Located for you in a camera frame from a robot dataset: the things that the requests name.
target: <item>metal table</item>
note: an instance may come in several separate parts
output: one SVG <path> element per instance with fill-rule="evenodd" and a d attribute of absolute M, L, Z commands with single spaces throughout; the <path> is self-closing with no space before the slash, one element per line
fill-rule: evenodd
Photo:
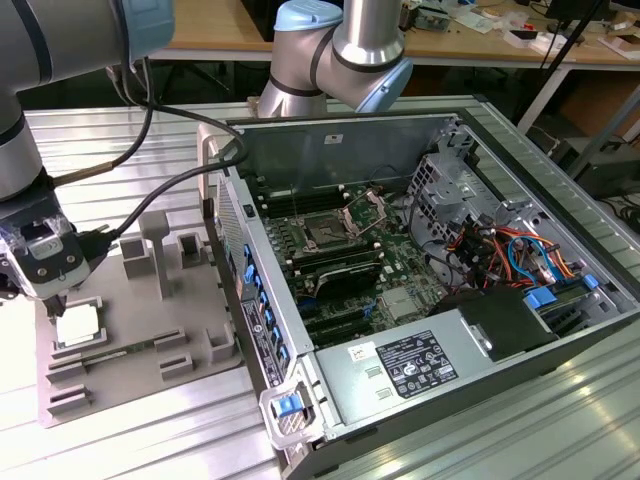
<path fill-rule="evenodd" d="M 505 148 L 536 171 L 542 153 L 489 104 L 473 97 L 400 100 L 394 108 L 465 106 Z M 332 110 L 345 107 L 331 104 Z M 244 104 L 199 106 L 217 118 L 247 116 Z M 28 115 L 44 162 L 57 174 L 112 158 L 142 123 L 140 111 L 95 109 Z M 68 186 L 59 196 L 79 228 L 117 225 L 142 196 L 195 166 L 193 122 L 156 115 L 148 140 L 114 172 Z M 491 159 L 485 170 L 503 192 L 519 188 Z M 631 237 L 615 235 L 586 195 L 566 197 L 566 175 L 540 181 L 640 276 Z M 201 230 L 197 181 L 153 204 L 176 232 Z M 279 478 L 244 367 L 114 407 L 48 430 L 36 423 L 33 316 L 30 305 L 0 307 L 9 333 L 0 350 L 0 472 L 3 478 Z M 640 476 L 640 324 L 557 371 L 343 465 L 326 478 L 638 478 Z"/>

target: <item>circuit board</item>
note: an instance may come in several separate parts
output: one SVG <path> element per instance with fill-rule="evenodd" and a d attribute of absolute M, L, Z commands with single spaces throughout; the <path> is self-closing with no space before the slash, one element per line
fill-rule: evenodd
<path fill-rule="evenodd" d="M 263 218 L 309 335 L 320 347 L 424 318 L 446 294 L 397 217 L 392 194 L 360 187 L 343 195 L 353 199 L 343 208 Z M 322 279 L 347 270 L 356 256 L 357 268 L 372 268 L 370 283 L 339 279 L 333 283 L 343 291 L 321 296 Z M 305 263 L 318 257 L 331 261 Z"/>

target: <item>black cable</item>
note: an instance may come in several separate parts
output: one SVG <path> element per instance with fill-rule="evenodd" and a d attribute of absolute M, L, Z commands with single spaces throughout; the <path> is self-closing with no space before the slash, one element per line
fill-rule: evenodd
<path fill-rule="evenodd" d="M 547 50 L 547 54 L 544 56 L 542 63 L 540 64 L 540 70 L 544 68 L 544 64 L 547 63 L 547 59 L 549 58 L 549 54 L 551 50 L 553 50 L 553 45 L 556 43 L 556 38 L 558 37 L 558 33 L 560 33 L 560 22 L 556 26 L 556 31 L 553 32 L 553 38 L 551 39 L 551 45 L 549 45 L 549 49 Z"/>
<path fill-rule="evenodd" d="M 533 10 L 533 11 L 534 11 L 534 12 L 536 12 L 536 13 L 539 13 L 539 14 L 540 14 L 540 15 L 542 15 L 542 16 L 544 16 L 544 15 L 547 13 L 546 11 L 545 11 L 545 12 L 541 12 L 540 10 L 538 10 L 538 9 L 536 9 L 536 8 L 533 8 L 533 7 L 535 7 L 535 5 L 533 5 L 533 4 L 529 5 L 529 7 L 531 8 L 531 10 Z"/>
<path fill-rule="evenodd" d="M 629 198 L 629 195 L 623 195 L 622 198 L 624 199 L 625 202 L 630 203 L 631 205 L 633 205 L 634 207 L 638 207 L 640 208 L 640 203 L 636 203 L 633 200 L 631 200 Z"/>
<path fill-rule="evenodd" d="M 451 267 L 453 264 L 451 263 L 451 257 L 453 256 L 453 252 L 447 253 L 445 259 L 449 262 L 449 288 L 453 288 L 453 268 Z"/>
<path fill-rule="evenodd" d="M 145 65 L 143 66 L 143 68 L 145 72 L 145 83 L 147 86 L 147 101 L 151 102 L 153 99 L 153 92 L 154 92 L 153 78 L 151 77 L 150 71 L 148 70 L 147 66 Z M 122 93 L 119 91 L 119 88 L 116 88 L 116 91 L 118 92 L 119 95 Z M 120 155 L 116 159 L 111 160 L 109 162 L 101 163 L 93 167 L 83 168 L 80 170 L 76 170 L 75 172 L 67 173 L 66 175 L 55 177 L 52 179 L 54 187 L 68 185 L 70 183 L 78 182 L 80 180 L 85 180 L 87 178 L 91 178 L 96 175 L 110 172 L 114 168 L 119 167 L 120 165 L 128 161 L 140 149 L 140 146 L 142 146 L 145 139 L 147 138 L 149 129 L 151 128 L 152 120 L 153 120 L 153 108 L 148 108 L 146 109 L 144 120 L 142 122 L 142 128 L 140 129 L 138 136 L 122 155 Z"/>
<path fill-rule="evenodd" d="M 151 62 L 149 61 L 148 58 L 144 58 L 142 62 L 142 68 L 143 68 L 145 83 L 147 87 L 146 88 L 147 100 L 138 101 L 135 99 L 134 95 L 131 93 L 131 89 L 129 86 L 129 75 L 131 74 L 130 54 L 129 54 L 129 35 L 127 31 L 124 11 L 122 9 L 122 3 L 121 3 L 121 0 L 109 0 L 109 3 L 111 5 L 114 17 L 116 19 L 116 24 L 118 25 L 118 29 L 120 31 L 120 38 L 121 38 L 120 64 L 122 68 L 122 84 L 123 84 L 124 94 L 126 98 L 131 103 L 139 105 L 146 109 L 147 117 L 145 118 L 151 118 L 153 111 L 157 110 L 159 112 L 164 112 L 171 115 L 177 115 L 177 116 L 189 118 L 191 120 L 195 120 L 198 122 L 206 123 L 225 131 L 226 133 L 228 133 L 233 137 L 233 140 L 231 141 L 230 144 L 228 144 L 225 148 L 223 148 L 219 152 L 219 154 L 217 155 L 217 158 L 224 158 L 224 156 L 226 156 L 227 153 L 229 153 L 229 151 L 234 145 L 236 147 L 236 153 L 231 160 L 228 160 L 225 162 L 209 163 L 207 165 L 203 165 L 200 167 L 192 168 L 191 170 L 187 170 L 186 172 L 183 172 L 179 175 L 176 175 L 173 178 L 170 178 L 165 183 L 163 183 L 158 188 L 156 188 L 151 193 L 149 193 L 144 198 L 144 200 L 142 200 L 142 202 L 133 210 L 133 212 L 131 212 L 131 214 L 124 220 L 124 222 L 122 222 L 122 224 L 117 229 L 110 232 L 110 236 L 112 237 L 113 240 L 115 240 L 120 236 L 122 236 L 122 234 L 127 229 L 129 229 L 131 225 L 133 225 L 133 223 L 138 219 L 138 217 L 142 215 L 142 213 L 147 209 L 147 207 L 151 205 L 151 203 L 160 195 L 162 195 L 164 192 L 166 192 L 170 188 L 190 178 L 236 166 L 247 158 L 248 150 L 244 142 L 244 139 L 242 138 L 240 133 L 238 133 L 236 130 L 228 126 L 226 123 L 220 122 L 218 120 L 214 120 L 209 117 L 205 117 L 204 115 L 188 112 L 186 110 L 182 110 L 179 108 L 167 107 L 164 105 L 157 104 L 155 101 L 155 95 L 154 95 L 154 84 L 153 84 L 153 77 L 151 72 Z M 140 143 L 142 143 L 142 141 L 144 141 L 144 136 L 140 135 L 139 139 L 140 138 L 141 138 Z"/>
<path fill-rule="evenodd" d="M 427 253 L 424 256 L 424 260 L 425 260 L 426 263 L 429 263 L 430 260 L 435 260 L 436 262 L 441 263 L 442 265 L 445 265 L 445 266 L 449 267 L 454 272 L 459 273 L 463 277 L 466 276 L 466 273 L 464 272 L 464 270 L 462 270 L 461 268 L 456 267 L 453 263 L 451 263 L 451 262 L 449 262 L 447 260 L 443 260 L 442 258 L 438 258 L 438 257 L 436 257 L 434 255 L 429 254 L 429 253 Z"/>
<path fill-rule="evenodd" d="M 433 240 L 427 240 L 422 245 L 420 245 L 420 250 L 422 250 L 424 247 L 426 247 L 430 243 L 433 243 L 435 245 L 445 245 L 447 242 L 445 242 L 444 240 L 442 240 L 440 238 L 434 238 Z"/>
<path fill-rule="evenodd" d="M 376 176 L 376 173 L 380 172 L 381 170 L 384 170 L 385 168 L 388 168 L 393 173 L 395 173 L 397 176 L 399 176 L 399 177 L 401 176 L 400 172 L 398 171 L 398 169 L 396 167 L 394 167 L 390 163 L 385 163 L 384 165 L 378 165 L 376 168 L 374 168 L 373 172 L 371 172 L 371 175 L 369 175 L 369 180 L 367 181 L 367 185 L 371 185 L 371 182 L 373 182 L 373 177 Z"/>

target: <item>white sticker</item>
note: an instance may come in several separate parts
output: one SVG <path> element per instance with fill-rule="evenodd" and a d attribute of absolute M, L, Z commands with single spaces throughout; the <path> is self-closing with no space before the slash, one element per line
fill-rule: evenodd
<path fill-rule="evenodd" d="M 326 137 L 324 137 L 324 144 L 325 145 L 335 145 L 336 143 L 342 143 L 342 137 L 344 137 L 344 135 L 339 134 L 339 135 L 327 135 Z"/>
<path fill-rule="evenodd" d="M 375 356 L 376 344 L 373 342 L 361 343 L 360 345 L 349 347 L 347 350 L 349 351 L 349 355 L 351 355 L 351 360 L 359 362 L 360 360 Z"/>

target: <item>white component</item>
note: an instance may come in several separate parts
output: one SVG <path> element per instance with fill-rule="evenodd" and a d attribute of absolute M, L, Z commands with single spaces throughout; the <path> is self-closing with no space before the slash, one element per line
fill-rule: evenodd
<path fill-rule="evenodd" d="M 56 319 L 58 343 L 66 347 L 92 340 L 99 331 L 98 311 L 91 305 L 69 308 L 63 317 Z"/>
<path fill-rule="evenodd" d="M 376 344 L 373 342 L 361 343 L 360 345 L 354 345 L 347 349 L 351 360 L 359 362 L 360 360 L 366 360 L 376 355 Z"/>
<path fill-rule="evenodd" d="M 325 145 L 336 145 L 338 143 L 342 143 L 342 139 L 344 138 L 343 134 L 338 134 L 338 135 L 327 135 L 326 137 L 324 137 L 324 144 Z"/>
<path fill-rule="evenodd" d="M 529 48 L 538 52 L 540 55 L 546 55 L 549 51 L 549 47 L 551 47 L 551 42 L 553 41 L 552 33 L 539 33 L 537 38 L 529 44 Z M 551 53 L 549 53 L 550 57 L 554 57 L 560 51 L 560 49 L 567 43 L 567 39 L 562 35 L 557 35 L 555 41 L 553 42 L 553 48 L 551 48 Z"/>

